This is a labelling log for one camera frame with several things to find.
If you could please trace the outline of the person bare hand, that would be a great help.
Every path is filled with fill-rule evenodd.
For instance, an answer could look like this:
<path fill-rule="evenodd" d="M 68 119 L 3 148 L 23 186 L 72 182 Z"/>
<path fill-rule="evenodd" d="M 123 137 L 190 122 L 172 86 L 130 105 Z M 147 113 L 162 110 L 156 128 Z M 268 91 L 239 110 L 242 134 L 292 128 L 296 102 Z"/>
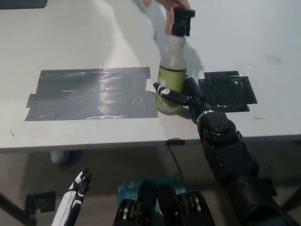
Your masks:
<path fill-rule="evenodd" d="M 162 5 L 166 10 L 166 25 L 165 32 L 170 33 L 172 25 L 174 24 L 174 8 L 181 7 L 191 10 L 190 4 L 187 0 L 155 0 Z"/>

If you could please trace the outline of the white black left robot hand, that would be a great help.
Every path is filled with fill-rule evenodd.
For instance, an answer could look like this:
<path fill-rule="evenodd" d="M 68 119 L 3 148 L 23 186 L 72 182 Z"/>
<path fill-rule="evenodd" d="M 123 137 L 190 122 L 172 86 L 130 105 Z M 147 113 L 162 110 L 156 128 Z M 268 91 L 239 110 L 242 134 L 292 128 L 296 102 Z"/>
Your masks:
<path fill-rule="evenodd" d="M 92 173 L 89 168 L 82 170 L 64 194 L 51 226 L 74 226 L 89 190 Z"/>

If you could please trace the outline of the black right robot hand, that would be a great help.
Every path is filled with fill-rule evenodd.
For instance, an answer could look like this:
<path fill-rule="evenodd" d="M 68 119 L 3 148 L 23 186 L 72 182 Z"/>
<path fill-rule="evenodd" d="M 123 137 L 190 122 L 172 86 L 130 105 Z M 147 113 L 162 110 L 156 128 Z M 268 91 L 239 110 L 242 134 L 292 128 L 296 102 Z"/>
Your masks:
<path fill-rule="evenodd" d="M 153 87 L 162 98 L 174 104 L 188 106 L 191 119 L 195 124 L 198 123 L 204 114 L 214 111 L 214 108 L 206 102 L 205 95 L 199 84 L 191 76 L 185 76 L 182 93 L 168 89 L 157 82 L 153 83 Z"/>

